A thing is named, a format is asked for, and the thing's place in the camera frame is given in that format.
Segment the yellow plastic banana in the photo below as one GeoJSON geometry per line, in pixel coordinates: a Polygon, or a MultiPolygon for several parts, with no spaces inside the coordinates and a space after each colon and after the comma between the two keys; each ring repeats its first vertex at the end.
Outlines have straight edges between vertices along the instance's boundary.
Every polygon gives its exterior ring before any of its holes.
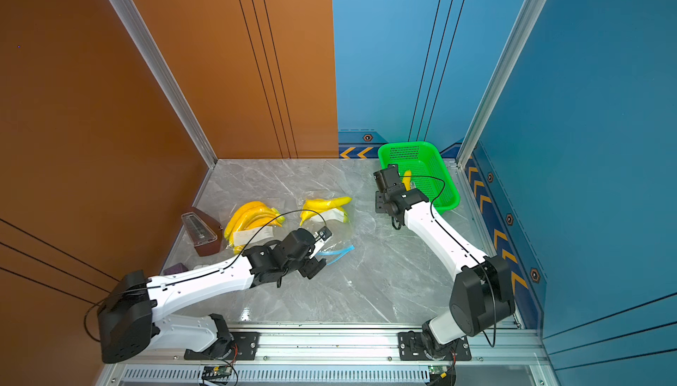
{"type": "Polygon", "coordinates": [[[406,190],[411,190],[412,188],[412,171],[407,170],[402,178],[403,185],[405,185],[406,190]]]}

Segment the clear zip bag with bananas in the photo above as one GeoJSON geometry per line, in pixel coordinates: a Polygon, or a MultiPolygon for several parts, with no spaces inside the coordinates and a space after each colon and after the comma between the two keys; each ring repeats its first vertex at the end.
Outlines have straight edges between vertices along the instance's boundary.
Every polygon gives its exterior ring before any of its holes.
{"type": "Polygon", "coordinates": [[[296,227],[314,234],[323,227],[330,230],[331,237],[319,243],[316,259],[337,270],[366,266],[368,245],[377,227],[373,193],[311,190],[288,198],[285,204],[294,211],[296,227]]]}

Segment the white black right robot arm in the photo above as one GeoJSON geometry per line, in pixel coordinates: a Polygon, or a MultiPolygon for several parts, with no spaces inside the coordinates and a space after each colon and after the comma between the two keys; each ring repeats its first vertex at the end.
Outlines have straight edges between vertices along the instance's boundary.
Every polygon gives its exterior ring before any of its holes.
{"type": "Polygon", "coordinates": [[[431,360],[447,360],[465,337],[486,334],[517,309],[511,268],[499,256],[476,248],[439,214],[433,201],[408,189],[394,164],[374,173],[376,211],[391,217],[396,229],[407,227],[421,238],[453,278],[447,310],[425,322],[421,336],[406,351],[431,360]]]}

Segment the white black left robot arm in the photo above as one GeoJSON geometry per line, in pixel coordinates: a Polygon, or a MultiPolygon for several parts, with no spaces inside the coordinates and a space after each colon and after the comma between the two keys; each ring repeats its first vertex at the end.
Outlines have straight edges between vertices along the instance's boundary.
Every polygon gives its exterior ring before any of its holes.
{"type": "Polygon", "coordinates": [[[298,228],[283,240],[246,247],[218,264],[169,276],[147,277],[134,271],[123,277],[97,311],[102,361],[127,361],[147,349],[183,349],[194,360],[227,355],[233,336],[222,315],[180,317],[179,310],[221,294],[265,284],[279,286],[290,273],[311,280],[326,266],[317,254],[331,238],[298,228]]]}

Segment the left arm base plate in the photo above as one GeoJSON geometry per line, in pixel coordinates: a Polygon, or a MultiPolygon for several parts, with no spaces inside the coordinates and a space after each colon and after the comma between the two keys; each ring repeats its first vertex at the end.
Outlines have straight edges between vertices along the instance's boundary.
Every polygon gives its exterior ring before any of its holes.
{"type": "Polygon", "coordinates": [[[186,350],[185,361],[254,361],[260,340],[258,331],[236,331],[232,338],[218,338],[216,342],[202,352],[186,350]]]}

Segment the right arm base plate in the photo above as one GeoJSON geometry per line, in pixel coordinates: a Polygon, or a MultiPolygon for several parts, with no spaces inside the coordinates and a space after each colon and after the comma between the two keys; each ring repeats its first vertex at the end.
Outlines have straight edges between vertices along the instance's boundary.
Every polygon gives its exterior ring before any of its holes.
{"type": "Polygon", "coordinates": [[[427,331],[400,332],[398,351],[402,361],[470,361],[472,359],[466,337],[441,345],[427,331]]]}

